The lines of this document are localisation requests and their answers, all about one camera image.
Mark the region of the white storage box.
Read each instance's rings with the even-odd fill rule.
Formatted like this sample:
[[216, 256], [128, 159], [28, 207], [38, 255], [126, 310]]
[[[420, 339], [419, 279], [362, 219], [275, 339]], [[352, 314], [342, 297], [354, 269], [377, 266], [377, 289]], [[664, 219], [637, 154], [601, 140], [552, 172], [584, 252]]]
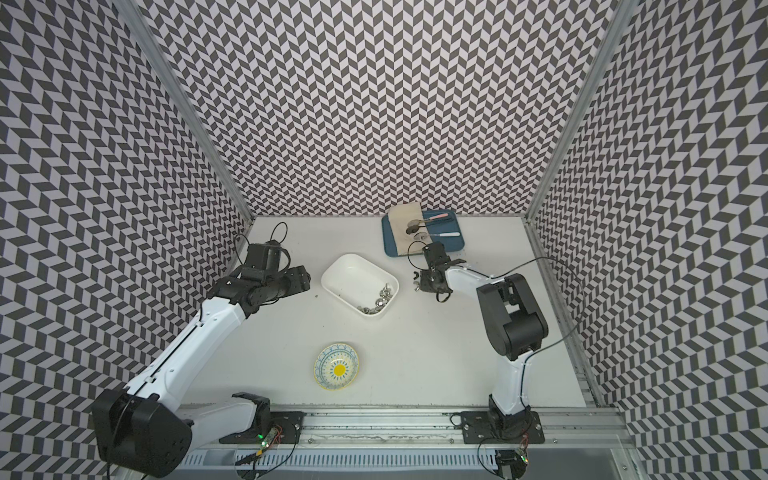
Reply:
[[[394, 294], [388, 305], [377, 315], [359, 312], [358, 306], [373, 306], [385, 284], [393, 289]], [[367, 318], [383, 315], [400, 291], [399, 281], [394, 275], [354, 253], [343, 254], [336, 259], [322, 274], [321, 286], [334, 299]]]

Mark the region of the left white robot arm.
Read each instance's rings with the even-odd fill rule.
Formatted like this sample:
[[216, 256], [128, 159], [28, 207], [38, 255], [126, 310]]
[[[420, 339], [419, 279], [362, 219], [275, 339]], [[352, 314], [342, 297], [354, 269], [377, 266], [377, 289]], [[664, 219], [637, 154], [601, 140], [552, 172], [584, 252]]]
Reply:
[[270, 401], [238, 393], [181, 416], [181, 401], [218, 347], [265, 305], [303, 293], [302, 266], [252, 278], [218, 281], [198, 313], [163, 353], [121, 389], [103, 391], [91, 406], [98, 453], [109, 467], [155, 478], [169, 475], [190, 450], [225, 437], [269, 443], [276, 435]]

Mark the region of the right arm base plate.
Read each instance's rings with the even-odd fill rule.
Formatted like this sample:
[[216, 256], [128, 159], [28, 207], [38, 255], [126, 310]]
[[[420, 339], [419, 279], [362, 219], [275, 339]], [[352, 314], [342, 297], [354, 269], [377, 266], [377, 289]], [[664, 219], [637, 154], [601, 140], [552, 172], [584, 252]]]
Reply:
[[496, 418], [489, 411], [462, 411], [459, 413], [463, 441], [467, 445], [481, 443], [529, 445], [545, 443], [545, 436], [537, 412], [525, 410], [513, 416]]

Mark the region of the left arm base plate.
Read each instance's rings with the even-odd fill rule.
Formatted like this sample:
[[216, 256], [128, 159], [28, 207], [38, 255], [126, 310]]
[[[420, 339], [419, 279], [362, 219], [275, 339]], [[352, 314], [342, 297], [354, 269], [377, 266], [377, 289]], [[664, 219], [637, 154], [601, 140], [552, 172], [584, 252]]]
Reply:
[[281, 445], [295, 445], [299, 442], [303, 430], [305, 413], [302, 411], [277, 411], [270, 414], [268, 421], [255, 420], [245, 431], [222, 437], [222, 445], [257, 445], [267, 440], [270, 433], [275, 433], [275, 440]]

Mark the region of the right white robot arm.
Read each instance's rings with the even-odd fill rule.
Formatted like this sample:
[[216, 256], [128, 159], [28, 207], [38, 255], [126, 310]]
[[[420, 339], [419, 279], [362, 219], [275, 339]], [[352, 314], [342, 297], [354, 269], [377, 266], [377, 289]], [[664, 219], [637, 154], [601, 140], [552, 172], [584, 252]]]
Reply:
[[416, 290], [445, 303], [456, 292], [476, 298], [486, 337], [498, 355], [497, 374], [481, 425], [497, 439], [524, 437], [537, 423], [527, 394], [528, 364], [542, 349], [549, 326], [526, 278], [493, 277], [459, 260], [414, 272]]

